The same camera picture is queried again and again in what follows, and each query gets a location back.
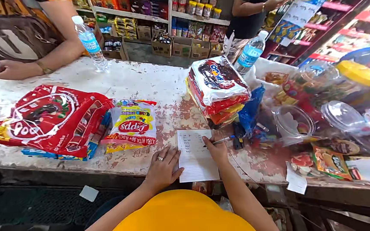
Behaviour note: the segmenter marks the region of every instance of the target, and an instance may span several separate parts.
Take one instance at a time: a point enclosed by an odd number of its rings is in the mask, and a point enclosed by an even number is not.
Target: wristwatch
[[[52,72],[54,72],[53,70],[45,67],[44,64],[39,60],[35,61],[35,63],[42,69],[44,74],[51,74]]]

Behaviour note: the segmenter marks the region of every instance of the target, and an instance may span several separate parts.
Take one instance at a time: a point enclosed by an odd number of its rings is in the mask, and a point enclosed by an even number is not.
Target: hand
[[[35,62],[0,61],[0,79],[23,80],[43,74],[42,68]]]
[[[142,184],[146,185],[155,194],[172,184],[184,171],[184,168],[180,168],[172,173],[173,168],[178,163],[180,154],[181,151],[178,151],[178,148],[170,149],[169,146],[156,152],[152,156],[151,165]]]
[[[276,8],[279,8],[283,4],[285,4],[289,0],[267,0],[265,2],[265,9],[267,11],[275,10]]]
[[[208,139],[206,136],[202,137],[202,140],[205,143],[206,147],[208,148],[212,156],[212,159],[218,166],[225,163],[229,163],[227,145],[224,142],[215,145],[212,144],[212,142],[215,142],[220,139],[221,137],[219,136],[212,137],[211,139]]]

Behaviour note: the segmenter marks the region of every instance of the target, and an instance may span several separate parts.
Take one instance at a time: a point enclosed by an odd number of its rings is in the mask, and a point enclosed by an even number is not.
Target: person
[[[94,214],[86,231],[277,231],[272,218],[230,164],[226,144],[212,144],[219,139],[220,137],[208,139],[204,136],[203,142],[218,166],[234,214],[220,208],[206,195],[193,190],[171,190],[158,194],[184,171],[179,168],[173,172],[181,151],[166,147],[152,156],[142,184],[109,211],[102,212],[103,215]]]
[[[244,46],[257,35],[264,23],[266,11],[274,10],[288,0],[234,0],[232,18],[225,39],[224,50],[229,50],[228,59],[234,63]]]
[[[0,1],[0,79],[49,74],[85,51],[71,0],[37,1]]]

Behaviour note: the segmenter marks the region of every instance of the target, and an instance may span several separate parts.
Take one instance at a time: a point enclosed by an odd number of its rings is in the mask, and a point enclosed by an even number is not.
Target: worn white counter
[[[151,99],[158,102],[156,145],[110,154],[104,154],[101,147],[88,161],[28,157],[20,152],[19,147],[0,145],[0,168],[145,176],[156,150],[168,144],[176,146],[176,130],[208,128],[198,108],[186,94],[188,69],[117,60],[111,63],[110,73],[97,73],[91,60],[83,57],[48,76],[24,81],[0,80],[0,117],[7,115],[19,98],[41,84],[98,92],[110,98]],[[245,181],[285,184],[285,160],[289,156],[286,150],[264,151],[247,147],[239,151],[231,150],[229,160]],[[310,180],[308,185],[370,188],[336,179],[329,179],[329,182]]]

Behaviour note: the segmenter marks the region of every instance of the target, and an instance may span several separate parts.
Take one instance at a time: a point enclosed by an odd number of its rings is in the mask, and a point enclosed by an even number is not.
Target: bottle cap
[[[82,19],[81,16],[79,15],[76,15],[76,16],[72,16],[71,17],[72,21],[75,23],[75,24],[83,24],[84,23],[84,20]]]
[[[262,39],[266,39],[266,37],[268,36],[269,32],[266,31],[266,30],[261,30],[260,33],[258,34],[258,36]]]

